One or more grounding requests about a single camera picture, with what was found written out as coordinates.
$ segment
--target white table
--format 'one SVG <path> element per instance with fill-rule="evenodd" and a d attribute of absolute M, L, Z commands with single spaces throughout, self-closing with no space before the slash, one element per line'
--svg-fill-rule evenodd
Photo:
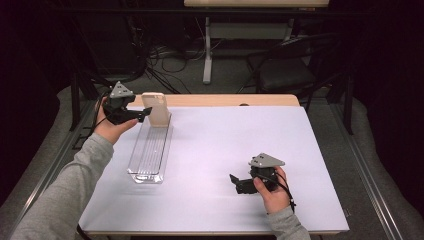
<path fill-rule="evenodd" d="M 250 7 L 250 8 L 325 8 L 329 0 L 184 0 L 186 7 Z M 205 24 L 205 68 L 203 83 L 211 83 L 211 38 L 281 39 L 290 38 L 293 19 L 287 23 L 211 23 Z"/>
<path fill-rule="evenodd" d="M 237 194 L 229 178 L 249 178 L 247 163 L 261 152 L 286 162 L 296 214 L 311 234 L 349 230 L 302 107 L 169 110 L 173 134 L 164 182 L 136 184 L 127 175 L 140 125 L 124 133 L 80 219 L 88 234 L 270 234 L 260 195 Z"/>

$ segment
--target hand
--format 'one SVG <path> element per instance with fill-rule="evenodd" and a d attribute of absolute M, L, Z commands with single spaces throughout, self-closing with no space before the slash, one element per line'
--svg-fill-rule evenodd
<path fill-rule="evenodd" d="M 281 167 L 274 167 L 279 175 L 281 175 L 284 179 L 286 178 L 286 173 L 283 171 Z M 278 176 L 278 182 L 283 186 L 287 187 L 286 182 L 280 176 Z M 290 198 L 286 191 L 280 186 L 277 189 L 270 192 L 265 187 L 265 184 L 258 177 L 253 179 L 253 184 L 256 187 L 256 190 L 261 194 L 262 199 L 264 200 L 265 209 L 268 214 L 276 213 L 290 205 Z"/>
<path fill-rule="evenodd" d="M 104 137 L 110 143 L 115 144 L 121 134 L 134 127 L 138 120 L 131 119 L 122 124 L 114 125 L 113 123 L 109 122 L 109 120 L 105 119 L 106 115 L 103 112 L 102 106 L 104 101 L 106 101 L 106 98 L 103 98 L 102 103 L 100 104 L 99 114 L 97 115 L 97 127 L 94 129 L 94 132 Z"/>

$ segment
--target floor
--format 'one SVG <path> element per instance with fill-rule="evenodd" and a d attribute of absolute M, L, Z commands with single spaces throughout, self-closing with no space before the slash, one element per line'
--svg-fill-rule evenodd
<path fill-rule="evenodd" d="M 248 77 L 245 62 L 240 57 L 226 56 L 225 49 L 215 50 L 212 69 L 212 83 L 202 83 L 203 61 L 165 58 L 159 60 L 155 71 L 167 76 L 167 81 L 181 93 L 236 93 Z M 128 82 L 126 86 L 136 94 L 145 91 L 169 93 L 158 79 L 145 74 L 141 78 Z M 69 146 L 83 130 L 83 124 L 74 132 L 71 125 L 70 89 L 58 94 L 61 108 L 54 126 L 17 184 L 8 200 L 0 209 L 0 239 L 7 239 L 15 224 L 22 217 L 28 200 L 36 197 L 55 178 L 61 164 L 70 161 L 73 151 Z M 81 96 L 82 113 L 87 102 Z M 330 176 L 342 207 L 346 211 L 351 228 L 346 233 L 334 236 L 313 236 L 313 239 L 422 239 L 424 223 L 422 217 L 403 199 L 396 184 L 385 172 L 375 153 L 372 134 L 369 129 L 366 109 L 354 101 L 352 128 L 354 135 L 346 134 L 341 125 L 341 105 L 326 103 L 320 96 L 314 98 L 308 116 L 317 137 Z M 93 239 L 128 239 L 124 236 L 93 236 Z M 133 239 L 224 239 L 223 237 L 133 237 Z M 231 237 L 230 239 L 254 239 Z"/>

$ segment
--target dark background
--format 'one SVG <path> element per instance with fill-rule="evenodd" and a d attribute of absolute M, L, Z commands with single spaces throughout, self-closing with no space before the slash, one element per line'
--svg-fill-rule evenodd
<path fill-rule="evenodd" d="M 1 204 L 52 126 L 59 108 L 56 94 L 70 85 L 73 73 L 138 71 L 142 56 L 131 45 L 134 39 L 123 17 L 94 21 L 84 16 L 71 21 L 72 17 L 49 12 L 50 5 L 59 3 L 81 6 L 84 1 L 0 3 L 0 74 L 6 92 L 1 118 Z M 118 0 L 90 4 L 122 6 Z M 183 1 L 126 1 L 126 7 L 178 8 Z M 405 198 L 424 215 L 424 4 L 332 0 L 329 9 L 372 13 L 366 20 L 327 20 L 323 30 L 342 34 L 340 63 L 354 72 L 354 96 L 367 107 L 380 160 Z M 175 49 L 183 49 L 196 37 L 190 19 L 152 19 L 140 17 L 157 40 Z"/>

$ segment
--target gray carpet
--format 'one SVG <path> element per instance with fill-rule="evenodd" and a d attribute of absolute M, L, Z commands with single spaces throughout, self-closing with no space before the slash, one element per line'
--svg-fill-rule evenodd
<path fill-rule="evenodd" d="M 218 56 L 213 63 L 212 83 L 204 85 L 202 83 L 203 63 L 202 60 L 188 61 L 182 71 L 168 74 L 178 77 L 191 93 L 235 93 L 249 75 L 245 62 L 240 58 L 219 58 Z M 178 70 L 183 63 L 180 60 L 166 59 L 163 66 L 167 70 Z M 156 65 L 155 69 L 164 72 L 160 64 Z M 168 79 L 178 91 L 187 92 L 179 80 L 172 77 L 168 77 Z M 169 93 L 157 80 L 150 79 L 147 75 L 125 85 L 135 93 L 144 91 Z M 252 92 L 253 89 L 243 91 L 243 93 Z M 0 208 L 0 239 L 7 239 L 9 236 L 22 208 L 30 198 L 32 190 L 37 186 L 48 166 L 55 161 L 68 136 L 68 129 L 71 126 L 70 89 L 64 89 L 58 94 L 58 97 L 61 100 L 61 108 L 55 124 L 20 182 Z M 345 140 L 344 129 L 340 127 L 339 117 L 334 111 L 334 106 L 326 104 L 322 98 L 317 96 L 308 115 L 342 207 L 350 213 L 350 216 L 347 217 L 350 231 L 334 236 L 323 236 L 323 239 L 388 239 L 360 174 L 358 174 L 355 155 Z M 404 200 L 396 184 L 379 162 L 366 118 L 366 109 L 358 101 L 354 101 L 352 127 L 354 131 L 352 138 L 360 148 L 403 239 L 422 239 L 424 236 L 423 219 Z M 67 158 L 72 159 L 72 154 L 69 154 Z M 113 238 L 127 239 L 119 236 Z M 106 237 L 99 236 L 94 239 L 106 239 Z M 313 239 L 319 239 L 319 236 L 313 236 Z"/>

